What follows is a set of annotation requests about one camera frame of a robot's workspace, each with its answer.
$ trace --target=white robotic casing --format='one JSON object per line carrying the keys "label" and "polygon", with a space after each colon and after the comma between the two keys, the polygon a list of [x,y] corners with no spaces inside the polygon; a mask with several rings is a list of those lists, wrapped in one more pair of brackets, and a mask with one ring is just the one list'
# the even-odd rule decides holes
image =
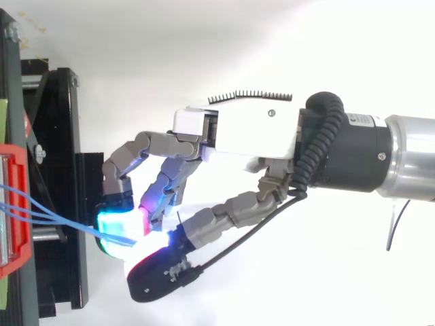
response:
{"label": "white robotic casing", "polygon": [[208,113],[217,114],[217,134],[215,148],[203,150],[204,161],[232,164],[236,160],[242,167],[241,162],[253,158],[293,158],[299,109],[291,102],[240,98],[190,106],[175,114],[173,132],[202,135]]}

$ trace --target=white wall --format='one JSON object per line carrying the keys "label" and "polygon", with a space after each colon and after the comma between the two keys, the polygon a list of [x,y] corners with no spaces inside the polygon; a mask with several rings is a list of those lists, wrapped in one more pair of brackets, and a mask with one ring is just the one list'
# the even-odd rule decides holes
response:
{"label": "white wall", "polygon": [[[23,57],[48,57],[53,69],[80,75],[83,151],[109,155],[141,130],[170,129],[175,110],[235,89],[292,92],[294,109],[329,90],[349,112],[435,117],[431,0],[3,0],[0,7],[23,24]],[[137,198],[160,163],[133,173]],[[255,186],[256,176],[202,166],[181,215]],[[151,304],[129,298],[121,262],[89,238],[88,305],[60,304],[41,325],[435,324],[434,205],[409,205],[387,253],[391,205],[377,194],[312,189],[195,283]],[[205,261],[244,231],[192,259]]]}

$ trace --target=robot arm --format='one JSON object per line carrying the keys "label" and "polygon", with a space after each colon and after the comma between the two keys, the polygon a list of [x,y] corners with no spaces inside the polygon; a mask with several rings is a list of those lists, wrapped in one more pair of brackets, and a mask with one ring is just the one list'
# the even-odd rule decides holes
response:
{"label": "robot arm", "polygon": [[291,99],[263,92],[210,98],[209,105],[178,111],[172,132],[141,132],[104,163],[104,210],[122,212],[134,210],[127,173],[149,155],[167,157],[139,205],[153,230],[161,230],[168,206],[181,203],[186,180],[202,161],[266,169],[258,192],[197,212],[155,252],[148,252],[149,243],[133,248],[139,255],[126,273],[134,300],[153,301],[189,284],[203,271],[189,264],[189,252],[232,227],[263,223],[288,196],[306,198],[307,186],[435,198],[435,121],[344,114],[340,99],[326,92],[313,95],[306,109],[293,108]]}

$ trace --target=coiled black cable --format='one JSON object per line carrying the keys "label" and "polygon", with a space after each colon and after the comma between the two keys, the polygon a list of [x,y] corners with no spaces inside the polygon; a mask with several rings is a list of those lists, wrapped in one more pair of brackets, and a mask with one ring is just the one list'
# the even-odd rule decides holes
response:
{"label": "coiled black cable", "polygon": [[315,110],[325,115],[319,132],[309,143],[294,167],[292,182],[289,186],[289,196],[307,197],[307,186],[315,169],[328,154],[343,121],[344,107],[341,99],[329,92],[319,92],[310,96],[306,103],[307,109]]}
{"label": "coiled black cable", "polygon": [[256,232],[263,228],[268,222],[270,222],[275,216],[284,211],[286,208],[304,200],[307,197],[307,187],[315,169],[319,166],[319,163],[328,154],[331,144],[334,142],[343,120],[344,107],[341,99],[329,92],[320,92],[311,96],[306,103],[307,109],[313,109],[320,113],[325,114],[325,119],[321,125],[319,132],[314,139],[309,143],[307,149],[301,155],[299,161],[297,161],[294,167],[294,173],[292,180],[289,182],[288,195],[294,197],[285,204],[282,204],[278,209],[273,211],[267,217],[265,217],[259,224],[248,231],[244,236],[230,245],[227,249],[217,254],[210,259],[207,263],[197,266],[197,275],[201,274],[208,267],[214,265],[219,260],[227,256],[238,246],[244,243],[247,239],[251,238]]}

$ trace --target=blue light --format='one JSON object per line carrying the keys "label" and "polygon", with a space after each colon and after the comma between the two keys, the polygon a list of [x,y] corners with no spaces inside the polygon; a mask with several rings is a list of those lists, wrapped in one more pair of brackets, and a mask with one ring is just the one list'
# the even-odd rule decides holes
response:
{"label": "blue light", "polygon": [[[143,238],[146,230],[144,223],[147,223],[147,221],[144,221],[143,212],[139,209],[133,209],[123,213],[100,212],[97,217],[100,232],[116,236],[125,236],[132,240]],[[130,249],[104,239],[101,239],[101,245],[108,255],[119,259],[125,259]]]}

